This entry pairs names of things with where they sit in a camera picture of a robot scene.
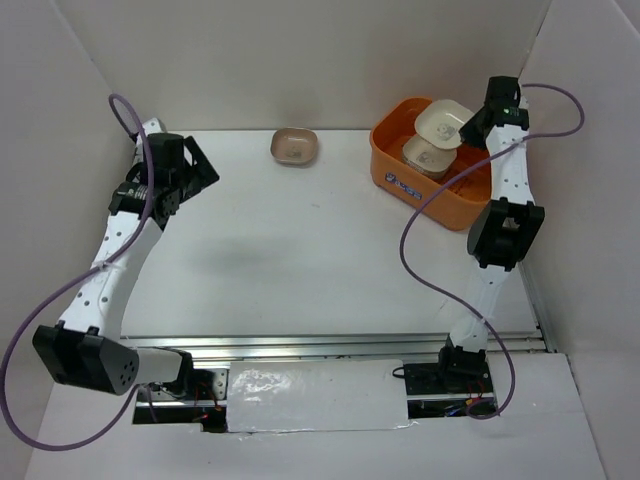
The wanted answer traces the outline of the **cream square plate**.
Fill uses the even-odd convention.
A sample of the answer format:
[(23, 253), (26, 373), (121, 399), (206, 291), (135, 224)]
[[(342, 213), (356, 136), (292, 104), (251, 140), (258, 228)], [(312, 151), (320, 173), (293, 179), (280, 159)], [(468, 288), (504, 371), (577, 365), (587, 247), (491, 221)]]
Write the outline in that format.
[(404, 163), (433, 180), (443, 178), (456, 157), (455, 149), (439, 149), (419, 135), (412, 136), (402, 147)]
[(433, 101), (415, 119), (416, 134), (442, 150), (457, 149), (462, 144), (461, 128), (474, 113), (451, 99)]

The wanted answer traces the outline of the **brown square plate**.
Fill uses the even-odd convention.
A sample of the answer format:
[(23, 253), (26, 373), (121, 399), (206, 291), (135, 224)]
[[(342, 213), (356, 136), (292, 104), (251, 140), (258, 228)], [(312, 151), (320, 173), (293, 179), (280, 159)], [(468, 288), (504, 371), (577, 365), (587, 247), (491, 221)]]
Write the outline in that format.
[(317, 134), (306, 128), (287, 127), (274, 132), (270, 154), (279, 164), (306, 167), (314, 160), (318, 152)]

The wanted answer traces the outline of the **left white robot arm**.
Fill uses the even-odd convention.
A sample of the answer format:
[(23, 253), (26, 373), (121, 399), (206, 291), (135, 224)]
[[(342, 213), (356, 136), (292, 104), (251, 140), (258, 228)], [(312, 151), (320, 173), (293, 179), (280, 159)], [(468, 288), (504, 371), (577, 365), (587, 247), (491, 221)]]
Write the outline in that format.
[(190, 354), (122, 344), (124, 313), (142, 267), (180, 205), (219, 175), (191, 136), (151, 133), (148, 166), (137, 161), (113, 192), (106, 231), (69, 307), (53, 326), (36, 329), (32, 344), (59, 384), (114, 395), (135, 384), (159, 384), (176, 399), (196, 390)]

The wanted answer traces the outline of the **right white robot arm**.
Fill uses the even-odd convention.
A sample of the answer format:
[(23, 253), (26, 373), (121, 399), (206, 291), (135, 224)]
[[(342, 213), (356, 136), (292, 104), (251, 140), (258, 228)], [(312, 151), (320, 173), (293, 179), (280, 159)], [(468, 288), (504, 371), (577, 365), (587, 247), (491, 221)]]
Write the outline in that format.
[(528, 184), (529, 115), (515, 77), (489, 79), (483, 107), (461, 128), (463, 142), (484, 146), (490, 162), (491, 196), (472, 224), (467, 251), (477, 270), (466, 302), (474, 310), (454, 324), (439, 352), (435, 378), (450, 392), (480, 381), (485, 373), (489, 329), (504, 282), (527, 254), (545, 211), (535, 204)]

